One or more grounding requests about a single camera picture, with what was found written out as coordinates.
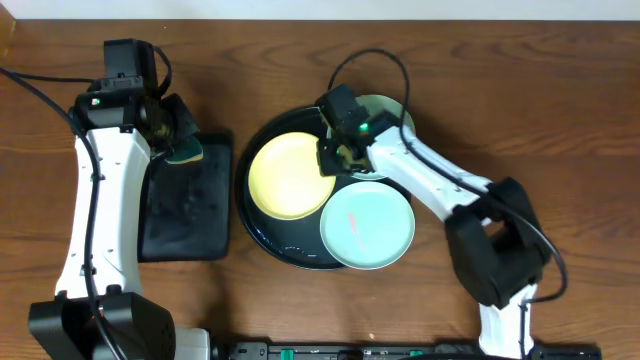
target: light blue plate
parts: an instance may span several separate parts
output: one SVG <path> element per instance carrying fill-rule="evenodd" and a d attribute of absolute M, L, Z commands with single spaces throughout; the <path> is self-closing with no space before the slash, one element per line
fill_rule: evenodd
<path fill-rule="evenodd" d="M 407 199 L 378 182 L 349 185 L 329 199 L 320 218 L 327 251 L 361 270 L 385 267 L 409 248 L 415 217 Z"/>

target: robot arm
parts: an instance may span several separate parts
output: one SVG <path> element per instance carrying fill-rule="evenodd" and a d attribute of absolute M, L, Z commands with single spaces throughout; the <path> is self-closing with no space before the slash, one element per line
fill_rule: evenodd
<path fill-rule="evenodd" d="M 166 60 L 161 50 L 156 51 Z M 208 360 L 206 330 L 176 328 L 167 310 L 142 297 L 137 257 L 140 192 L 150 156 L 192 135 L 197 127 L 177 95 L 161 99 L 171 68 L 158 86 L 151 44 L 107 41 L 104 52 L 107 78 L 79 95 L 72 110 L 100 167 L 91 271 L 101 314 L 89 310 L 84 276 L 94 179 L 88 150 L 78 139 L 78 192 L 69 253 L 54 300 L 31 304 L 29 329 L 52 359 L 113 358 L 96 336 L 92 318 L 103 316 L 129 359 Z"/>
<path fill-rule="evenodd" d="M 471 174 L 422 143 L 405 125 L 403 131 L 406 139 L 412 143 L 414 149 L 424 158 L 437 164 L 449 174 L 462 179 L 475 188 L 487 191 L 491 183 L 486 178 Z M 409 190 L 420 202 L 427 206 L 442 221 L 449 218 L 457 206 L 467 206 L 478 200 L 476 194 L 461 189 L 451 181 L 443 178 L 418 158 L 404 149 L 400 139 L 399 128 L 390 127 L 376 136 L 375 142 L 367 147 L 367 156 L 374 171 L 383 175 L 405 189 Z M 483 219 L 483 225 L 488 225 L 490 219 Z M 520 354 L 520 304 L 524 299 L 532 299 L 537 285 L 527 285 L 509 299 L 509 304 L 502 309 L 495 305 L 479 304 L 482 332 L 479 345 L 487 355 L 519 359 Z M 525 351 L 529 353 L 533 348 L 530 335 L 531 312 L 525 314 Z"/>
<path fill-rule="evenodd" d="M 140 202 L 131 199 L 140 197 L 149 164 L 149 145 L 137 130 L 121 132 L 117 127 L 90 130 L 87 137 L 100 160 L 104 176 L 100 183 L 93 236 L 96 295 L 105 295 L 109 286 L 119 286 L 122 292 L 142 295 L 137 258 Z M 76 140 L 76 153 L 78 193 L 73 233 L 67 261 L 55 291 L 55 294 L 65 292 L 69 299 L 87 297 L 82 253 L 91 197 L 91 164 L 80 140 Z"/>
<path fill-rule="evenodd" d="M 457 167 L 423 144 L 405 126 L 405 138 L 419 155 L 487 196 L 460 188 L 407 150 L 395 116 L 388 112 L 369 116 L 345 85 L 325 94 L 317 104 L 333 132 L 331 139 L 318 141 L 322 173 L 351 175 L 355 171 L 375 171 L 413 193 L 445 223 L 456 275 L 480 304 L 481 349 L 487 355 L 519 359 L 523 339 L 528 353 L 533 348 L 530 311 L 521 317 L 521 304 L 533 298 L 549 252 L 536 234 L 497 211 L 488 199 L 489 196 L 500 199 L 539 227 L 522 187 L 512 179 L 493 184 Z M 492 221 L 504 222 L 505 226 L 489 236 L 484 227 Z"/>

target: black cable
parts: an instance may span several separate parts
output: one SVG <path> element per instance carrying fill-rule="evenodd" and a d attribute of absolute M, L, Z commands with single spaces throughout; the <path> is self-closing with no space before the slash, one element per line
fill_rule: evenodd
<path fill-rule="evenodd" d="M 153 50 L 155 50 L 155 52 L 158 53 L 158 55 L 162 59 L 162 62 L 164 62 L 165 66 L 167 67 L 167 75 L 164 77 L 162 84 L 160 84 L 160 86 L 158 87 L 158 92 L 160 94 L 160 97 L 162 97 L 162 95 L 164 95 L 167 92 L 167 90 L 169 89 L 169 86 L 171 85 L 171 78 L 173 77 L 173 71 L 171 70 L 171 62 L 167 58 L 167 55 L 164 54 L 164 51 L 162 51 L 162 49 L 160 49 L 157 46 L 154 46 Z"/>
<path fill-rule="evenodd" d="M 402 72 L 402 76 L 403 76 L 404 82 L 405 82 L 405 95 L 404 95 L 404 102 L 402 104 L 402 112 L 400 113 L 400 139 L 402 140 L 402 143 L 405 145 L 407 150 L 413 156 L 415 156 L 418 160 L 420 160 L 422 163 L 424 163 L 427 167 L 429 167 L 431 170 L 435 171 L 437 174 L 439 174 L 440 176 L 444 177 L 445 179 L 451 181 L 457 187 L 459 187 L 461 189 L 464 189 L 464 190 L 467 190 L 467 191 L 469 191 L 469 192 L 471 192 L 471 193 L 473 193 L 473 194 L 475 194 L 475 195 L 477 195 L 479 197 L 486 197 L 487 199 L 489 199 L 489 201 L 491 202 L 491 204 L 493 206 L 495 206 L 499 210 L 502 210 L 503 212 L 507 213 L 508 215 L 510 215 L 514 219 L 518 220 L 522 224 L 525 224 L 527 227 L 529 227 L 531 230 L 533 230 L 533 232 L 535 232 L 536 235 L 538 235 L 540 237 L 540 239 L 545 243 L 545 245 L 549 248 L 549 250 L 553 254 L 553 258 L 554 258 L 554 260 L 555 260 L 555 262 L 556 262 L 556 264 L 558 266 L 558 270 L 560 271 L 560 275 L 562 277 L 562 283 L 560 285 L 560 288 L 555 293 L 552 293 L 552 294 L 546 295 L 546 296 L 542 296 L 542 297 L 538 297 L 538 298 L 525 299 L 520 304 L 520 309 L 521 309 L 521 316 L 520 316 L 520 318 L 521 318 L 521 321 L 520 321 L 520 353 L 521 353 L 521 356 L 522 356 L 523 359 L 526 358 L 526 351 L 525 351 L 525 344 L 524 344 L 524 341 L 525 341 L 525 339 L 524 339 L 524 332 L 525 332 L 524 318 L 525 318 L 525 314 L 526 314 L 528 305 L 534 304 L 534 303 L 542 303 L 542 302 L 556 300 L 556 299 L 560 298 L 562 295 L 564 295 L 564 293 L 567 291 L 567 288 L 569 286 L 569 275 L 568 275 L 568 272 L 567 272 L 567 267 L 566 267 L 566 264 L 564 262 L 564 259 L 562 258 L 562 255 L 560 254 L 558 249 L 555 247 L 555 245 L 553 244 L 551 239 L 549 239 L 549 237 L 546 236 L 542 232 L 542 230 L 540 230 L 536 226 L 534 226 L 531 222 L 529 222 L 527 219 L 525 219 L 523 216 L 521 216 L 516 210 L 510 208 L 509 206 L 504 204 L 502 201 L 494 198 L 493 196 L 490 196 L 486 192 L 467 184 L 466 182 L 464 182 L 464 180 L 462 180 L 462 179 L 450 174 L 448 171 L 445 171 L 445 170 L 441 169 L 440 167 L 438 167 L 437 165 L 433 164 L 431 161 L 429 161 L 428 159 L 423 157 L 422 154 L 417 152 L 414 149 L 413 144 L 411 144 L 409 141 L 407 141 L 407 139 L 405 137 L 405 134 L 404 134 L 404 121 L 405 121 L 405 115 L 406 115 L 407 108 L 409 107 L 409 95 L 410 95 L 409 74 L 407 73 L 407 69 L 405 68 L 404 64 L 402 63 L 402 61 L 400 61 L 400 59 L 398 59 L 398 57 L 396 57 L 395 55 L 393 55 L 389 51 L 384 50 L 384 49 L 380 49 L 380 48 L 369 48 L 369 49 L 360 50 L 360 51 L 348 56 L 340 65 L 338 65 L 336 70 L 331 75 L 331 80 L 329 80 L 328 90 L 331 90 L 331 88 L 333 87 L 333 83 L 334 83 L 336 77 L 338 76 L 338 73 L 340 72 L 340 70 L 342 70 L 342 68 L 347 63 L 355 60 L 357 57 L 360 57 L 362 55 L 369 54 L 369 53 L 376 53 L 376 54 L 381 54 L 381 55 L 386 56 L 387 58 L 391 59 L 394 63 L 396 63 L 398 65 L 398 67 L 400 68 L 400 71 Z"/>
<path fill-rule="evenodd" d="M 84 79 L 84 78 L 58 78 L 58 77 L 51 77 L 51 76 L 31 75 L 31 74 L 23 74 L 15 71 L 13 71 L 12 74 L 23 79 L 51 81 L 51 82 L 84 82 L 84 83 L 93 84 L 93 82 L 95 81 L 93 79 Z"/>
<path fill-rule="evenodd" d="M 89 143 L 89 140 L 87 139 L 84 132 L 73 121 L 71 116 L 69 116 L 58 104 L 53 102 L 53 100 L 51 100 L 48 96 L 43 94 L 40 90 L 31 86 L 29 83 L 25 82 L 24 80 L 20 79 L 18 75 L 15 75 L 14 73 L 4 69 L 3 67 L 0 67 L 0 73 L 5 75 L 9 79 L 13 80 L 15 83 L 22 86 L 23 88 L 25 88 L 26 90 L 28 90 L 29 92 L 37 96 L 38 98 L 40 98 L 47 105 L 49 105 L 55 112 L 57 112 L 58 115 L 60 115 L 69 124 L 69 126 L 71 126 L 71 130 L 76 136 L 78 136 L 78 138 L 82 142 L 82 145 L 84 145 L 87 151 L 87 154 L 89 155 L 89 160 L 91 161 L 91 168 L 93 171 L 91 175 L 91 181 L 93 182 L 93 184 L 91 189 L 91 199 L 89 202 L 89 216 L 87 219 L 87 231 L 86 231 L 85 243 L 84 243 L 84 264 L 83 264 L 84 279 L 85 279 L 85 284 L 87 286 L 87 297 L 89 299 L 89 307 L 91 309 L 91 313 L 93 314 L 93 317 L 96 320 L 96 325 L 98 327 L 98 331 L 100 332 L 100 336 L 102 336 L 102 339 L 104 340 L 105 344 L 109 347 L 109 350 L 111 350 L 111 353 L 117 360 L 126 360 L 127 358 L 122 352 L 122 349 L 118 347 L 115 340 L 111 336 L 111 333 L 109 332 L 109 329 L 107 327 L 106 320 L 100 314 L 100 309 L 98 308 L 98 303 L 96 300 L 96 295 L 94 290 L 95 284 L 93 282 L 93 265 L 91 263 L 91 250 L 92 250 L 91 244 L 93 242 L 93 227 L 95 225 L 96 208 L 98 204 L 98 191 L 100 189 L 100 179 L 101 179 L 100 167 L 98 164 L 98 159 L 96 157 L 96 154 L 93 151 L 93 148 Z"/>

